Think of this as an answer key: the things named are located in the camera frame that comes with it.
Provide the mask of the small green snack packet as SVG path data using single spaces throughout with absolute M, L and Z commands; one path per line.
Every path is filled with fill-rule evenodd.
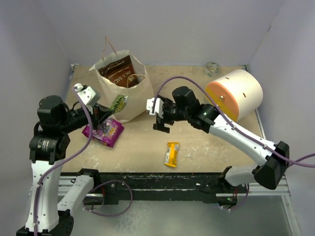
M 128 99 L 127 95 L 122 94 L 117 95 L 109 109 L 112 110 L 113 113 L 115 114 L 120 113 L 126 106 L 127 99 Z

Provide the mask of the purple candy bag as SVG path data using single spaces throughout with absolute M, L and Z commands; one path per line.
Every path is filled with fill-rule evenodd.
M 92 139 L 104 146 L 113 148 L 124 129 L 120 122 L 113 118 L 107 118 L 98 126 L 97 130 L 93 130 Z

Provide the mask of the yellow snack bar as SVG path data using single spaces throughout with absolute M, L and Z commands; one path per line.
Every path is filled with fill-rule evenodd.
M 178 142 L 168 142 L 167 143 L 167 152 L 165 154 L 164 165 L 172 168 L 177 167 L 177 154 L 180 148 Z

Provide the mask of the brown paper bag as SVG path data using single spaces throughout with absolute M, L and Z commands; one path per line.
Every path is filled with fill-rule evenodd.
M 119 94 L 128 96 L 124 109 L 120 113 L 114 114 L 116 120 L 121 123 L 126 123 L 145 112 L 147 99 L 153 98 L 154 96 L 153 86 L 145 66 L 131 53 L 131 51 L 116 51 L 115 49 L 112 51 L 111 54 L 106 55 L 105 50 L 103 50 L 101 59 L 97 61 L 90 70 L 95 71 L 100 82 L 104 93 L 105 106 L 109 107 Z M 125 56 L 130 56 L 135 75 L 139 82 L 139 84 L 131 88 L 115 85 L 107 78 L 102 77 L 98 71 L 100 68 L 107 66 L 111 62 L 122 59 Z

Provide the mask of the brown m&m's bag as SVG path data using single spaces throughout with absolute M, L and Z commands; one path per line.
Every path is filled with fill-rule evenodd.
M 102 77 L 120 87 L 131 88 L 139 84 L 130 56 L 111 62 L 98 71 Z

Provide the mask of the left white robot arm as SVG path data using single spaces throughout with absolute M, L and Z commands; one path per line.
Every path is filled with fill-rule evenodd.
M 31 208 L 25 226 L 18 236 L 69 236 L 74 225 L 74 212 L 88 192 L 101 188 L 98 170 L 82 169 L 76 183 L 61 202 L 58 201 L 61 170 L 67 161 L 69 133 L 89 125 L 97 128 L 114 110 L 98 103 L 87 105 L 79 98 L 80 109 L 69 109 L 57 95 L 39 102 L 39 121 L 30 141 L 32 168 Z

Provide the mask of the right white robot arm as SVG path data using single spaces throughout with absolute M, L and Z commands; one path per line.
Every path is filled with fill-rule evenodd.
M 193 128 L 217 136 L 249 156 L 254 164 L 243 167 L 229 166 L 219 177 L 223 192 L 231 192 L 236 186 L 258 183 L 275 190 L 289 167 L 289 145 L 283 141 L 275 144 L 261 138 L 219 113 L 211 104 L 201 104 L 193 91 L 186 86 L 176 88 L 173 100 L 159 96 L 147 100 L 149 115 L 156 117 L 154 130 L 169 133 L 166 124 L 186 120 Z

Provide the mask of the small tape roll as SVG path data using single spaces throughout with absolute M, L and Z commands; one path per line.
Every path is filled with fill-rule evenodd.
M 208 62 L 205 67 L 205 73 L 209 77 L 216 77 L 220 73 L 220 66 L 215 62 Z

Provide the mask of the large cylindrical drum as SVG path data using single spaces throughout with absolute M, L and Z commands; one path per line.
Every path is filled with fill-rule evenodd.
M 205 91 L 233 121 L 239 121 L 253 112 L 263 100 L 260 83 L 243 69 L 236 69 L 209 82 Z

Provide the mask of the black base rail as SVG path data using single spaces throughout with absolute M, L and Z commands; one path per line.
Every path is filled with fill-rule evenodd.
M 248 192 L 246 184 L 230 186 L 221 173 L 99 173 L 97 184 L 105 186 L 86 196 L 104 199 L 106 205 L 119 201 L 197 201 L 236 205 L 237 197 Z

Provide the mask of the aluminium frame rail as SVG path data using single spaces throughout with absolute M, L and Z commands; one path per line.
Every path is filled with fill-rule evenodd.
M 149 65 L 145 68 L 153 86 L 153 98 L 161 96 L 173 100 L 172 92 L 176 88 L 186 86 L 193 91 L 201 104 L 207 104 L 204 102 L 207 96 L 204 88 L 211 79 L 200 66 Z M 74 90 L 77 83 L 97 90 L 100 94 L 97 103 L 105 106 L 104 93 L 95 71 L 90 69 L 84 71 L 82 67 L 77 67 L 71 79 L 67 101 L 63 101 L 69 109 L 81 108 L 79 95 Z M 218 105 L 215 103 L 211 105 L 215 106 L 220 114 L 228 117 L 220 111 Z M 67 161 L 61 170 L 58 201 L 61 202 L 70 192 L 82 169 L 98 170 L 99 173 L 222 173 L 229 166 L 243 167 L 254 164 L 249 156 L 227 141 L 195 129 L 185 120 L 176 121 L 173 125 L 166 124 L 165 127 L 170 128 L 170 133 L 153 130 L 155 122 L 156 117 L 148 115 L 147 110 L 131 121 L 120 122 L 125 129 L 113 148 L 92 139 L 93 130 L 97 130 L 92 126 L 86 125 L 69 133 L 70 143 L 66 149 Z M 259 127 L 256 111 L 249 113 L 240 121 L 233 122 L 266 139 Z M 176 168 L 164 165 L 168 142 L 180 144 Z M 215 205 L 226 212 L 234 212 L 241 208 L 249 195 L 288 196 L 288 185 L 284 177 L 283 175 L 275 190 L 267 189 L 258 183 L 247 183 L 249 190 L 237 197 L 236 205 L 222 203 Z M 96 184 L 90 191 L 104 186 L 104 183 Z M 89 211 L 84 199 L 75 210 L 74 217 L 78 210 Z

